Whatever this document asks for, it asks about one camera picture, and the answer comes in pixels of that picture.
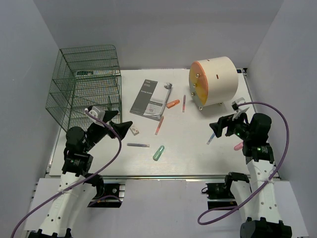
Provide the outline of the small white eraser box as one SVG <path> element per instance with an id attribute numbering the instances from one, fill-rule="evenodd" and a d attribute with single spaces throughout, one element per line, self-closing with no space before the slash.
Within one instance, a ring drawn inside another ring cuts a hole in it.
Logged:
<path id="1" fill-rule="evenodd" d="M 134 136 L 138 135 L 140 132 L 135 125 L 131 125 L 130 130 Z"/>

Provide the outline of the grey setup guide booklet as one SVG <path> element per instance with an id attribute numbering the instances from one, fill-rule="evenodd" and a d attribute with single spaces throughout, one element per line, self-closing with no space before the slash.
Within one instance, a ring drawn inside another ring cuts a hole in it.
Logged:
<path id="1" fill-rule="evenodd" d="M 172 88 L 164 88 L 164 84 L 145 79 L 130 109 L 130 113 L 160 121 L 172 91 Z"/>

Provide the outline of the round white drawer organizer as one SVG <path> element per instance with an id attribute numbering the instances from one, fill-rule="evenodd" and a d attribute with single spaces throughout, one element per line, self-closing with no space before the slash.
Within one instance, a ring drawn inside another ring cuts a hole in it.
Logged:
<path id="1" fill-rule="evenodd" d="M 228 57 L 198 60 L 191 64 L 190 93 L 200 110 L 231 100 L 238 84 L 237 69 Z"/>

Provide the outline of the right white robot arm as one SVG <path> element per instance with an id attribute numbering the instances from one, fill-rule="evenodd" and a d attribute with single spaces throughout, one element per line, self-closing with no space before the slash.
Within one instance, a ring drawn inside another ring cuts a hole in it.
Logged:
<path id="1" fill-rule="evenodd" d="M 242 153 L 246 158 L 249 175 L 230 172 L 225 177 L 224 193 L 235 198 L 243 223 L 242 238 L 290 238 L 292 229 L 284 224 L 276 203 L 273 180 L 274 156 L 267 142 L 271 118 L 256 113 L 251 121 L 246 113 L 220 117 L 210 124 L 219 138 L 222 130 L 226 136 L 236 135 L 243 141 Z"/>

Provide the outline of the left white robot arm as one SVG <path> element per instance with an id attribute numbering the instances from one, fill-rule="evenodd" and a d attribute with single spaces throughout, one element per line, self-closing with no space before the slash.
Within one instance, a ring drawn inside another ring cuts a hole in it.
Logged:
<path id="1" fill-rule="evenodd" d="M 87 130 L 73 126 L 66 132 L 58 191 L 50 199 L 52 205 L 39 229 L 29 233 L 31 238 L 70 238 L 82 210 L 105 193 L 99 172 L 89 172 L 93 161 L 89 151 L 105 136 L 121 142 L 133 122 L 114 123 L 118 111 L 103 111 L 95 106 L 86 108 L 85 114 L 92 121 Z"/>

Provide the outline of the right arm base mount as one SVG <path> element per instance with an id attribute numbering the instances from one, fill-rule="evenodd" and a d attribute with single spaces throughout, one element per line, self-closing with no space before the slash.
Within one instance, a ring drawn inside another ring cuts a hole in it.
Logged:
<path id="1" fill-rule="evenodd" d="M 232 210 L 237 206 L 233 194 L 224 189 L 224 183 L 207 183 L 201 193 L 207 196 L 208 209 Z"/>

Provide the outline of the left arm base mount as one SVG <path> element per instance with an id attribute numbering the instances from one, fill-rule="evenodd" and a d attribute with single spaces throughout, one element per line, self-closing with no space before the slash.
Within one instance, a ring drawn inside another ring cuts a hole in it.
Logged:
<path id="1" fill-rule="evenodd" d="M 102 193 L 89 203 L 89 208 L 120 208 L 125 195 L 125 181 L 104 179 Z"/>

